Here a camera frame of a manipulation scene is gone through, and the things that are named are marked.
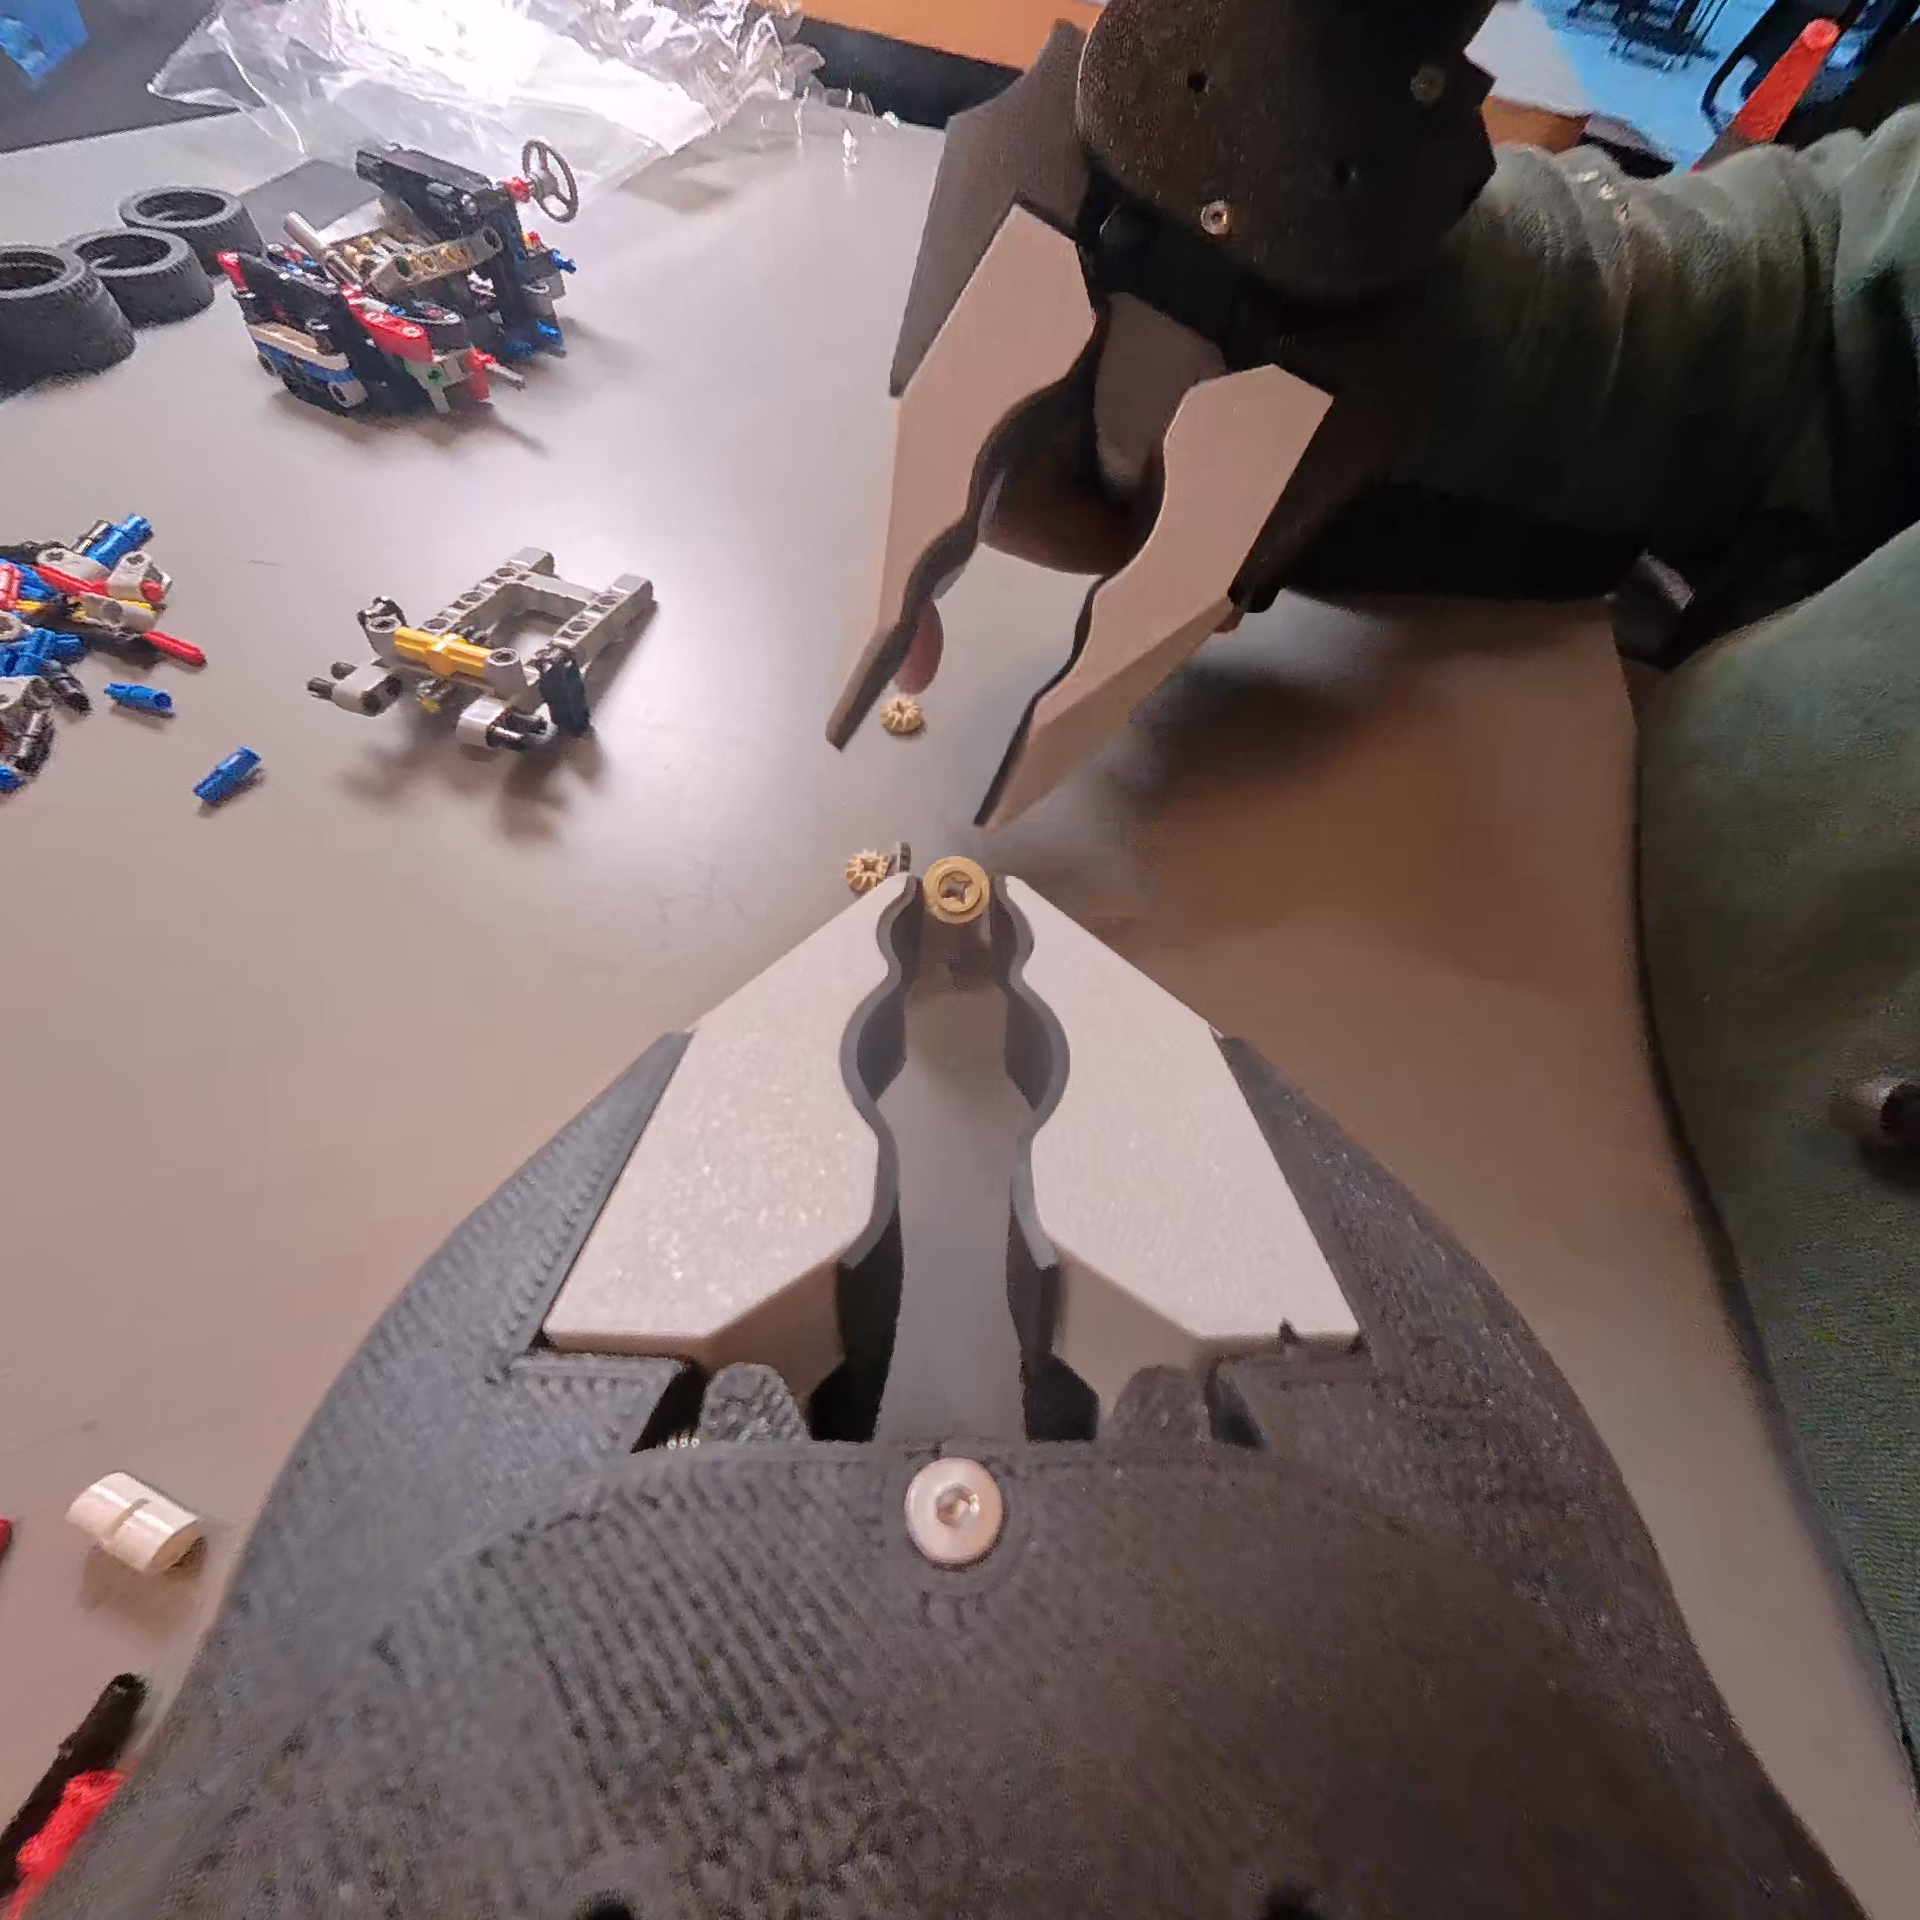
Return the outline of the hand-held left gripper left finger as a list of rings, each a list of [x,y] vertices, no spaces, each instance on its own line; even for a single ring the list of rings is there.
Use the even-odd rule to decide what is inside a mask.
[[[714,1005],[544,1316],[560,1353],[780,1375],[817,1433],[874,1433],[903,1297],[898,1148],[923,890],[896,874]]]

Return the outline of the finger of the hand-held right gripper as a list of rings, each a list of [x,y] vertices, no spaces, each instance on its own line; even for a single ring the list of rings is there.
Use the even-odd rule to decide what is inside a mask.
[[[980,509],[1011,430],[1065,389],[1096,337],[1068,230],[1015,202],[893,400],[893,466],[876,609],[826,730],[845,748],[890,681],[905,681],[933,599],[980,542]]]
[[[1138,550],[1093,586],[1073,657],[1028,706],[977,825],[1040,805],[1212,634],[1333,397],[1283,367],[1189,389],[1161,444],[1160,509]]]

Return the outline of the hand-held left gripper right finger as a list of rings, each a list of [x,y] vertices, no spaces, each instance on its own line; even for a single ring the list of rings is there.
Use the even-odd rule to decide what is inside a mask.
[[[1149,1369],[1348,1354],[1360,1321],[1224,1037],[1003,877],[993,904],[1015,1149],[1009,1305],[1034,1438],[1091,1438]]]

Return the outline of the person's right forearm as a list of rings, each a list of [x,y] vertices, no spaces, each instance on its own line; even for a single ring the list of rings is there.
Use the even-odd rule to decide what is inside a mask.
[[[1916,104],[1655,180],[1505,150],[1419,341],[1410,441],[1291,589],[1571,604],[1657,560],[1725,633],[1916,657]]]

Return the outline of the lego car chassis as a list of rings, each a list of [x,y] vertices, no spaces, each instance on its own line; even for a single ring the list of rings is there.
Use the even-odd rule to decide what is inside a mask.
[[[359,150],[354,170],[375,189],[372,225],[324,238],[289,212],[281,241],[218,254],[256,360],[292,397],[330,415],[447,415],[565,353],[577,266],[524,221],[581,212],[559,149],[528,140],[503,177],[402,145]]]

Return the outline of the white lego connector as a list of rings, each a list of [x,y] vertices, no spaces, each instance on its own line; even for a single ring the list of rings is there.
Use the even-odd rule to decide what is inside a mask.
[[[91,1481],[64,1518],[96,1552],[143,1577],[171,1572],[203,1542],[194,1511],[129,1472]]]

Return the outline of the black lego tire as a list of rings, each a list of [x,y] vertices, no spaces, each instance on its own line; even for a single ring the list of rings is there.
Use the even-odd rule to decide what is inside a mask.
[[[133,329],[192,319],[212,304],[212,282],[194,249],[153,229],[100,229],[64,241],[87,263]]]
[[[104,373],[138,348],[122,305],[68,246],[2,246],[2,390]]]
[[[266,252],[250,205],[210,185],[153,185],[122,199],[122,223],[133,230],[175,234],[207,271],[223,271],[227,254]]]

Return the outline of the pile of blue grey lego pieces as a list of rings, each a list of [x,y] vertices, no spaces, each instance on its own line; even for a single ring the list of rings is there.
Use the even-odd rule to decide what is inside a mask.
[[[96,518],[74,543],[2,546],[5,798],[43,775],[67,725],[115,708],[105,684],[171,692],[175,673],[207,666],[203,648],[171,631],[171,591],[139,513]]]

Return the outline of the pile of red white lego pieces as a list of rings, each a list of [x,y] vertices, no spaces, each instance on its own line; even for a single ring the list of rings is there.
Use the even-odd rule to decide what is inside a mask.
[[[48,1879],[124,1783],[122,1758],[147,1709],[152,1682],[122,1671],[59,1741],[48,1769],[2,1829],[2,1914],[28,1914]]]

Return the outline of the person's right hand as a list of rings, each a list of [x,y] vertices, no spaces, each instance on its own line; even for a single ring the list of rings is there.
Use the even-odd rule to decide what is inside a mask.
[[[1106,581],[1145,542],[1163,496],[1161,444],[1181,386],[1167,367],[1091,374],[1011,430],[980,509],[980,542],[1013,560]]]

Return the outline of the red orange object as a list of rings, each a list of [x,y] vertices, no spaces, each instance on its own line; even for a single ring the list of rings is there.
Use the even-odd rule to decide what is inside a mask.
[[[1808,88],[1834,55],[1837,40],[1840,22],[1832,15],[1812,15],[1802,24],[1745,97],[1729,125],[1729,134],[1746,145],[1775,141],[1807,101]]]

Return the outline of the clear plastic bag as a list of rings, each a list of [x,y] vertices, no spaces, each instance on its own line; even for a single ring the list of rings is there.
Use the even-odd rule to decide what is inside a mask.
[[[149,92],[303,160],[402,145],[503,177],[541,141],[595,199],[820,65],[780,2],[224,2]]]

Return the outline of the person's green clothed body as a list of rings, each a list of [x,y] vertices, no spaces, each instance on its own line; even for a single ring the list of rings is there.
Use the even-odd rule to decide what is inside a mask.
[[[1639,935],[1722,1276],[1916,1766],[1916,525],[1650,695]]]

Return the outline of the black mat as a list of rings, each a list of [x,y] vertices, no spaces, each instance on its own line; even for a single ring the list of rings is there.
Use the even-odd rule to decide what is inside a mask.
[[[2,56],[2,153],[229,116],[231,103],[185,103],[153,77],[218,10],[215,2],[79,2],[87,44],[41,84]]]

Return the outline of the grey lego frame assembly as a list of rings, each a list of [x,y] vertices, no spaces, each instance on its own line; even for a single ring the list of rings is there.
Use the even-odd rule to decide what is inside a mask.
[[[332,662],[306,695],[365,717],[409,704],[450,719],[468,751],[554,751],[593,730],[602,664],[653,609],[644,576],[593,586],[560,576],[551,550],[524,546],[433,617],[412,618],[388,593],[359,608],[369,653]]]

